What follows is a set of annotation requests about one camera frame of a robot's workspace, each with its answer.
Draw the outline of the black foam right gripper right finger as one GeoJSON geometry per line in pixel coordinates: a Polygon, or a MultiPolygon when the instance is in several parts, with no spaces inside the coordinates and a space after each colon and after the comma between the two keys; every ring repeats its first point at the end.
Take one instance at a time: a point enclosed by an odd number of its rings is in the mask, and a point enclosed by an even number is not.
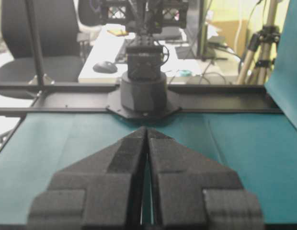
{"type": "Polygon", "coordinates": [[[156,223],[166,230],[261,230],[258,198],[233,169],[148,130],[156,223]]]}

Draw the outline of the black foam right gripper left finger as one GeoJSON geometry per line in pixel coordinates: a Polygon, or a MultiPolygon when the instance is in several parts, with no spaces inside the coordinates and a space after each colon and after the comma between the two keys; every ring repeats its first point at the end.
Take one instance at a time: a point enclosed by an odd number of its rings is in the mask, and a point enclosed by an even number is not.
{"type": "Polygon", "coordinates": [[[32,202],[30,230],[135,230],[140,226],[146,128],[53,174],[32,202]]]}

